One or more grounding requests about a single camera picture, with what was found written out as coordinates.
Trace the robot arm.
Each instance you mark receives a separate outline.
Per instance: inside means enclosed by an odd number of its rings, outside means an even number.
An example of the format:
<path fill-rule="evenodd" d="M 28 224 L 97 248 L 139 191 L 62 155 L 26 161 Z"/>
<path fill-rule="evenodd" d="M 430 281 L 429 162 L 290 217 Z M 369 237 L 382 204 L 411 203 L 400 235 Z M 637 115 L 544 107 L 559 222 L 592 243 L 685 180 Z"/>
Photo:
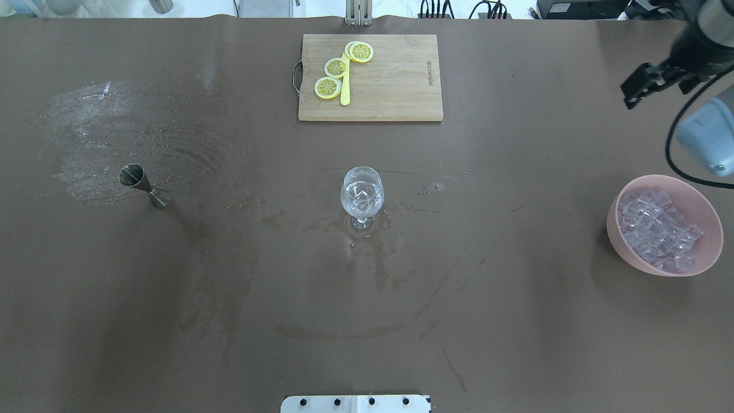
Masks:
<path fill-rule="evenodd" d="M 687 110 L 708 88 L 732 73 L 733 34 L 731 1 L 657 1 L 661 7 L 676 7 L 687 27 L 674 39 L 669 57 L 662 63 L 644 63 L 621 85 L 627 109 L 645 97 L 674 85 L 689 100 L 672 121 L 664 146 L 669 167 L 685 180 L 715 188 L 730 183 L 703 180 L 683 172 L 671 157 L 672 139 L 710 174 L 730 176 L 733 168 L 732 87 L 709 99 L 687 115 Z"/>

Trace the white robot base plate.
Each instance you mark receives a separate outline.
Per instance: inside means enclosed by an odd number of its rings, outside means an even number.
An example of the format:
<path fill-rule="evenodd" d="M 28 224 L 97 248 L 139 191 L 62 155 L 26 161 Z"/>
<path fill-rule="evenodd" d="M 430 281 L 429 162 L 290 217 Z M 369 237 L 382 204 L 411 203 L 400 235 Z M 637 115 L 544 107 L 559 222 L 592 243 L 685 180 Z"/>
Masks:
<path fill-rule="evenodd" d="M 433 412 L 429 395 L 294 395 L 280 412 Z"/>

